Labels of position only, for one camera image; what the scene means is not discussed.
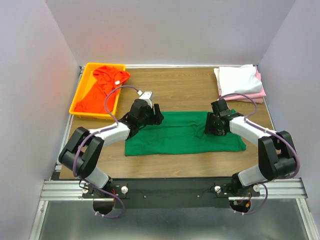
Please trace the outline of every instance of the black mounting plate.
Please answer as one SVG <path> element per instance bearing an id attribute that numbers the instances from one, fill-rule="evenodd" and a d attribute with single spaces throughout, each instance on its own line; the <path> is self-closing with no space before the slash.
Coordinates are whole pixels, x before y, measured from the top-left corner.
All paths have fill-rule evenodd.
<path id="1" fill-rule="evenodd" d="M 231 177 L 114 178 L 112 186 L 126 209 L 229 208 L 228 197 L 244 197 L 248 192 L 248 189 L 238 195 L 229 192 L 227 185 L 231 180 Z M 126 194 L 121 193 L 123 186 L 128 188 Z M 215 186 L 221 186 L 220 193 L 215 192 Z M 253 189 L 249 190 L 253 197 L 260 195 Z M 93 189 L 83 197 L 107 198 Z M 115 201 L 115 208 L 121 207 Z"/>

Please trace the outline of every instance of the metal frame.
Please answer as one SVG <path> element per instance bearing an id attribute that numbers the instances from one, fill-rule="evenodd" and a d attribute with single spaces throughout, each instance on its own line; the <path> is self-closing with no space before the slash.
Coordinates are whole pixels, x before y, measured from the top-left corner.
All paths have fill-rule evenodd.
<path id="1" fill-rule="evenodd" d="M 221 65 L 139 65 L 132 64 L 127 65 L 127 69 L 142 69 L 142 68 L 214 68 Z M 84 66 L 80 66 L 80 73 L 78 81 L 80 81 Z M 267 112 L 269 114 L 272 126 L 270 112 L 267 104 Z M 73 122 L 73 115 L 69 115 L 63 140 L 60 146 L 60 151 L 65 146 L 69 134 L 71 125 Z M 55 172 L 61 171 L 61 163 L 56 161 Z M 309 208 L 306 203 L 306 198 L 308 197 L 303 185 L 303 181 L 300 178 L 295 179 L 277 179 L 271 182 L 266 183 L 268 188 L 268 199 L 296 199 L 297 205 L 303 220 L 304 227 L 306 229 L 307 235 L 310 240 L 320 240 L 319 233 L 315 226 L 313 217 L 309 211 Z M 33 222 L 31 234 L 29 240 L 38 240 L 41 234 L 41 229 L 45 220 L 45 215 L 48 207 L 49 201 L 113 201 L 112 198 L 99 198 L 99 199 L 84 199 L 82 198 L 82 189 L 79 187 L 78 180 L 49 180 L 44 181 L 38 208 L 36 211 L 35 219 Z M 266 191 L 263 187 L 260 189 L 260 196 L 253 197 L 252 199 L 264 199 Z M 241 197 L 229 197 L 229 200 L 239 200 Z"/>

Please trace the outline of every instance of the orange cloth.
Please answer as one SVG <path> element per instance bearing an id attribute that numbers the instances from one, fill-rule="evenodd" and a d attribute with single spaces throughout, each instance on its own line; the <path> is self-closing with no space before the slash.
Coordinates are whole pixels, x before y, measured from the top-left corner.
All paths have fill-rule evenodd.
<path id="1" fill-rule="evenodd" d="M 130 73 L 118 70 L 115 67 L 102 66 L 93 71 L 93 76 L 96 82 L 86 96 L 76 103 L 75 112 L 106 114 L 104 103 L 107 95 L 119 86 L 115 82 L 119 81 L 120 84 L 123 84 L 130 78 Z M 110 112 L 114 109 L 118 91 L 114 92 L 106 103 Z"/>

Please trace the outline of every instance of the gray floor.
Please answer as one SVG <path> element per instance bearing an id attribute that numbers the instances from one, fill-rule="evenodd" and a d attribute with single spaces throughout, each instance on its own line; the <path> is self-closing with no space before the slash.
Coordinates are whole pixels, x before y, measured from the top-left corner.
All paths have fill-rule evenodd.
<path id="1" fill-rule="evenodd" d="M 92 202 L 49 202 L 41 240 L 305 240 L 295 199 L 269 199 L 253 215 L 222 208 L 128 209 L 94 215 Z"/>

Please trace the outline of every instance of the clothing stack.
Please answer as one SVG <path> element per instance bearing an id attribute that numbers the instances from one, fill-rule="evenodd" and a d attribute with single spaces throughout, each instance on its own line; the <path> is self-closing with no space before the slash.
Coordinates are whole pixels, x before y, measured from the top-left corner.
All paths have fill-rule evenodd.
<path id="1" fill-rule="evenodd" d="M 74 111 L 79 113 L 106 114 L 105 99 L 107 95 L 120 84 L 124 84 L 130 78 L 130 73 L 118 70 L 115 67 L 102 66 L 94 70 L 92 74 L 96 82 L 85 97 L 76 103 Z M 110 112 L 114 109 L 116 96 L 116 93 L 112 94 L 106 103 L 106 107 Z"/>
<path id="2" fill-rule="evenodd" d="M 252 64 L 243 65 L 241 67 L 221 66 L 214 68 L 216 76 L 218 92 L 220 96 L 238 93 L 244 94 L 252 98 L 257 104 L 264 102 L 263 97 L 266 96 L 264 87 L 261 82 L 261 74 L 256 66 Z M 251 102 L 249 99 L 241 95 L 233 95 L 224 97 L 226 101 L 236 100 L 241 102 Z"/>

